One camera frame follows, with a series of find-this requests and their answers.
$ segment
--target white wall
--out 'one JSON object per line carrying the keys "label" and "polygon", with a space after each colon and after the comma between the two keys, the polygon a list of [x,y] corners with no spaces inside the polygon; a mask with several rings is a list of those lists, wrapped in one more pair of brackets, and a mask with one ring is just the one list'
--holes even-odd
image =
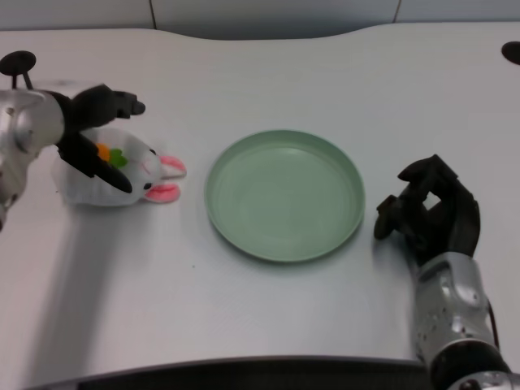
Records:
{"label": "white wall", "polygon": [[323,37],[376,24],[520,20],[520,0],[0,0],[0,30],[157,28],[213,39]]}
{"label": "white wall", "polygon": [[153,28],[149,0],[0,0],[0,30]]}
{"label": "white wall", "polygon": [[520,20],[520,0],[402,0],[397,22]]}
{"label": "white wall", "polygon": [[152,0],[159,29],[213,39],[347,33],[391,23],[397,3],[398,0]]}

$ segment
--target green leaf decoration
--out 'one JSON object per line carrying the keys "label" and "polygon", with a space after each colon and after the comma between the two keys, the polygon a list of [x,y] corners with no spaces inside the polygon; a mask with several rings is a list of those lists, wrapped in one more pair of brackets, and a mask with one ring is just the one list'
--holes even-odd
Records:
{"label": "green leaf decoration", "polygon": [[110,149],[110,160],[108,162],[119,169],[127,165],[128,160],[123,156],[121,149]]}

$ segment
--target pink bunny ear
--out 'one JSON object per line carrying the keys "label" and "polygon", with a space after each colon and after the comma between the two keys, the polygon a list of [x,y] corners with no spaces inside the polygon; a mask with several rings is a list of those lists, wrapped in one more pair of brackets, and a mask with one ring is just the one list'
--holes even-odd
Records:
{"label": "pink bunny ear", "polygon": [[178,158],[172,156],[161,156],[160,158],[163,179],[186,176],[186,167]]}
{"label": "pink bunny ear", "polygon": [[177,184],[160,184],[152,187],[145,194],[145,199],[156,203],[174,202],[180,197],[180,189]]}

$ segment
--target green plate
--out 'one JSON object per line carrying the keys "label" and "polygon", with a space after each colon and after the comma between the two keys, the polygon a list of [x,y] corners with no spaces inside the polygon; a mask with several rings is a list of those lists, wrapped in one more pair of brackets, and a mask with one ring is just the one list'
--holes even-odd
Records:
{"label": "green plate", "polygon": [[226,149],[210,172],[205,197],[222,236],[277,262],[334,250],[365,212],[353,162],[330,142],[290,130],[253,134]]}

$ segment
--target plush toy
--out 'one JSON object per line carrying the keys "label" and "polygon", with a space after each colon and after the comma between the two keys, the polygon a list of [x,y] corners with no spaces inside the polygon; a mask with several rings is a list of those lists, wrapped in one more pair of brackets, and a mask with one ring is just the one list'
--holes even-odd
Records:
{"label": "plush toy", "polygon": [[163,182],[186,175],[186,168],[178,158],[160,156],[143,141],[122,130],[93,128],[83,134],[96,143],[100,158],[127,176],[132,193],[119,191],[97,176],[90,178],[56,158],[52,176],[66,202],[127,206],[140,199],[167,203],[179,198],[179,186]]}

